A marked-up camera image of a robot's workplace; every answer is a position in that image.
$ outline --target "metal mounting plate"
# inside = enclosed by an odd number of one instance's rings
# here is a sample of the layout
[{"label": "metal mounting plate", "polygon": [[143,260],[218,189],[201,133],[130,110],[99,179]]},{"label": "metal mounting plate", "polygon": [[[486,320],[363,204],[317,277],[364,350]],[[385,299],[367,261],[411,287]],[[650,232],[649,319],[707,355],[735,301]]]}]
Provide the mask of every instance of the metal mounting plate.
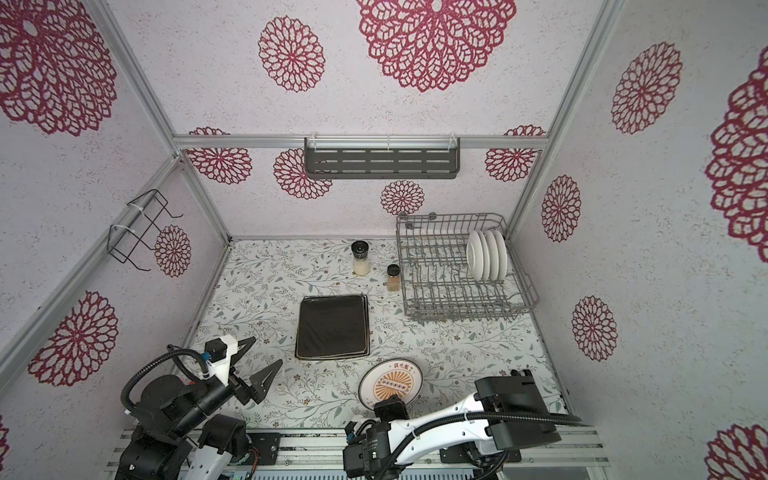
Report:
[{"label": "metal mounting plate", "polygon": [[460,140],[445,150],[315,148],[304,139],[306,174],[314,180],[456,178]]}]

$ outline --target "seasoning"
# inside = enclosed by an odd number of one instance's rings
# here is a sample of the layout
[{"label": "seasoning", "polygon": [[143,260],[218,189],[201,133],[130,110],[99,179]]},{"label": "seasoning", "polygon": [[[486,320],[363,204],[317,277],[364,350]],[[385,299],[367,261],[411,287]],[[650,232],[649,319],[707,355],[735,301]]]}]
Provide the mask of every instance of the seasoning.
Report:
[{"label": "seasoning", "polygon": [[397,263],[386,267],[387,284],[386,289],[390,292],[400,290],[400,266]]},{"label": "seasoning", "polygon": [[357,240],[352,244],[352,273],[365,276],[371,271],[371,260],[368,258],[368,243]]}]

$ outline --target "gray wire dish rack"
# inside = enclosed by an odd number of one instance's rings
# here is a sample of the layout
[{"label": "gray wire dish rack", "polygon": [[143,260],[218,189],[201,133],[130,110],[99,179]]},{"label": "gray wire dish rack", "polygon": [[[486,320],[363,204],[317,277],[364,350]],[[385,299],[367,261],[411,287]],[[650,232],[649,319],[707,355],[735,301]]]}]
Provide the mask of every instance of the gray wire dish rack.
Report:
[{"label": "gray wire dish rack", "polygon": [[476,281],[466,246],[473,230],[507,230],[499,214],[428,214],[397,217],[397,247],[404,313],[420,323],[500,319],[529,313],[538,302],[530,277],[505,236],[511,270],[503,280]]}]

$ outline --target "white saucer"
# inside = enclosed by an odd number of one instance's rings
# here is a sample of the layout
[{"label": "white saucer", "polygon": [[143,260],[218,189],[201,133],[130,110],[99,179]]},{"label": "white saucer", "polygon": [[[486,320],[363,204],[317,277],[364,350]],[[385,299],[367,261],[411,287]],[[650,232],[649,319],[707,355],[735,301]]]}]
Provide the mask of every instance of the white saucer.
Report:
[{"label": "white saucer", "polygon": [[422,388],[422,370],[410,360],[392,359],[381,362],[362,378],[357,390],[360,402],[368,409],[392,395],[408,405]]},{"label": "white saucer", "polygon": [[467,265],[469,266],[469,276],[475,280],[482,279],[483,271],[483,249],[479,233],[472,231],[467,240]]},{"label": "white saucer", "polygon": [[488,280],[498,279],[498,247],[493,232],[485,231],[485,241],[488,243],[488,253],[491,257],[491,271],[488,273]]},{"label": "white saucer", "polygon": [[482,279],[487,280],[491,274],[491,252],[488,250],[488,242],[485,241],[485,235],[478,232],[480,243],[482,244]]},{"label": "white saucer", "polygon": [[504,243],[502,232],[493,230],[493,236],[498,248],[498,279],[503,280],[507,276],[507,246]]}]

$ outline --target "floral tablecloth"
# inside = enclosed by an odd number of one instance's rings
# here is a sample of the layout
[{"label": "floral tablecloth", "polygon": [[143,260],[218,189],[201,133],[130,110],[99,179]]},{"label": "floral tablecloth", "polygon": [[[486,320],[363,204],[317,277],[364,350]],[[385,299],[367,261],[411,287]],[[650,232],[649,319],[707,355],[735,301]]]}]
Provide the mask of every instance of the floral tablecloth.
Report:
[{"label": "floral tablecloth", "polygon": [[[484,376],[533,371],[551,412],[564,412],[560,392],[529,315],[499,320],[434,322],[424,326],[402,312],[402,294],[386,289],[386,266],[397,263],[395,240],[367,240],[372,270],[352,274],[353,240],[244,240],[237,242],[200,323],[192,348],[231,334],[256,344],[238,362],[247,377],[276,359],[283,368],[267,398],[242,406],[231,399],[222,413],[249,427],[341,427],[353,415],[372,416],[357,399],[362,376],[386,359],[414,361],[424,375],[412,416],[442,409],[474,391]],[[294,357],[299,304],[305,296],[368,296],[369,356],[301,361]]]}]

